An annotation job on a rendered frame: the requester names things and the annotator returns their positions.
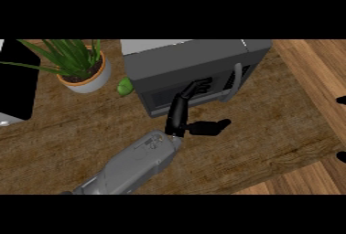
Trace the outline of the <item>green leafy plant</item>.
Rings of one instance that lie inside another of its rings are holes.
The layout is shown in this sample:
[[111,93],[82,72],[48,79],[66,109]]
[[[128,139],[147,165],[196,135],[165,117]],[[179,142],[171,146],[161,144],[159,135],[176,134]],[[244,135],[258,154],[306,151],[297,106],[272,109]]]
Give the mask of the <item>green leafy plant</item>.
[[77,78],[79,81],[88,80],[100,71],[105,62],[100,40],[91,41],[91,45],[87,47],[81,39],[43,39],[41,42],[47,49],[40,48],[23,39],[17,39],[17,42],[48,59],[54,68],[9,61],[0,61],[0,64],[43,70],[60,77]]

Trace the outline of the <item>grey and orange flower pot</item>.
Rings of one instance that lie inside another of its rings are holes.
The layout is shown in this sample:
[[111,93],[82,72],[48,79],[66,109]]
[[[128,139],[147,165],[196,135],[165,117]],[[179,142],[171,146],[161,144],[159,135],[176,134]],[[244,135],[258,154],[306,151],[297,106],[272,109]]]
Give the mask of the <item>grey and orange flower pot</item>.
[[56,75],[60,83],[77,93],[90,93],[94,90],[97,90],[103,86],[103,84],[106,83],[111,77],[109,60],[106,56],[103,55],[103,53],[100,53],[100,57],[102,57],[102,66],[97,72],[94,73],[94,75],[87,80],[77,82],[77,83],[71,83],[62,79],[60,75]]

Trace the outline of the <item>dark grey microwave door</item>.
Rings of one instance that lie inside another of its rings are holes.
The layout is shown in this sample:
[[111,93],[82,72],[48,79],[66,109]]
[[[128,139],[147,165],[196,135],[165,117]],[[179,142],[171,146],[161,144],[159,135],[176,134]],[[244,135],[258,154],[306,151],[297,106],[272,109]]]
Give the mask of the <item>dark grey microwave door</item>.
[[147,78],[145,81],[133,80],[133,88],[149,117],[156,118],[167,115],[176,94],[198,79],[208,82],[210,88],[204,93],[193,95],[187,106],[193,107],[210,101],[227,102],[241,89],[252,68],[252,65],[232,65],[224,71],[186,80],[182,80],[182,76],[171,75]]

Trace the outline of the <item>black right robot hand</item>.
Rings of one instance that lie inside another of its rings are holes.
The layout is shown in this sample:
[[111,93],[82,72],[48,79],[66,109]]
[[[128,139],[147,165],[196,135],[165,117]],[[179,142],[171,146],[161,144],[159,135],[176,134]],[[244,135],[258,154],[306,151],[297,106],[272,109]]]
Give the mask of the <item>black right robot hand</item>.
[[[335,101],[338,104],[346,105],[346,96],[337,97]],[[346,152],[344,151],[337,153],[337,159],[346,164]]]

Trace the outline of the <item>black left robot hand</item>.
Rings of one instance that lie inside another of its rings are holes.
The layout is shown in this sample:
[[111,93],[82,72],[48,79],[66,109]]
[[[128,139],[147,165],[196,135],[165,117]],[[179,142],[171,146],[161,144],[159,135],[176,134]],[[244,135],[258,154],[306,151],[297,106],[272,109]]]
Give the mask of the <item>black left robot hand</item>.
[[216,136],[230,125],[230,119],[218,122],[187,123],[187,101],[196,94],[207,92],[211,82],[211,78],[193,80],[183,91],[176,94],[165,119],[167,135],[183,137],[184,132],[189,132],[192,135]]

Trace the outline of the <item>green rounded object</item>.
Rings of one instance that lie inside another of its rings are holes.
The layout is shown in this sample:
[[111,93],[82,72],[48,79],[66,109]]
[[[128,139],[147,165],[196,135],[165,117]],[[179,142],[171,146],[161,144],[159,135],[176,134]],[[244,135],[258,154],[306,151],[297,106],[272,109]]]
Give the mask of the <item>green rounded object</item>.
[[133,92],[133,84],[127,77],[118,82],[118,95],[127,96]]

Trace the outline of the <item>black appliance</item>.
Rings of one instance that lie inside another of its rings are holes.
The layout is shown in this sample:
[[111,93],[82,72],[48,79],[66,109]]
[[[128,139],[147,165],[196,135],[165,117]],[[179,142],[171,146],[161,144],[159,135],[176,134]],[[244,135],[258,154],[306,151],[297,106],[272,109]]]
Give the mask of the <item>black appliance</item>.
[[16,39],[0,39],[0,126],[9,126],[31,118],[40,71],[1,61],[38,66],[40,57]]

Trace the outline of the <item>dark grey microwave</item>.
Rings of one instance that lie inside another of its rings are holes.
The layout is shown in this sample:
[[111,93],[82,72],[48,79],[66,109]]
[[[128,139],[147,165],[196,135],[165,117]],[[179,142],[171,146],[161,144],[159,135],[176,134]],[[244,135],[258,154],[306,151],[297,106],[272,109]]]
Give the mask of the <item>dark grey microwave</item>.
[[145,81],[158,76],[199,78],[232,65],[252,65],[272,47],[269,39],[122,39],[125,75]]

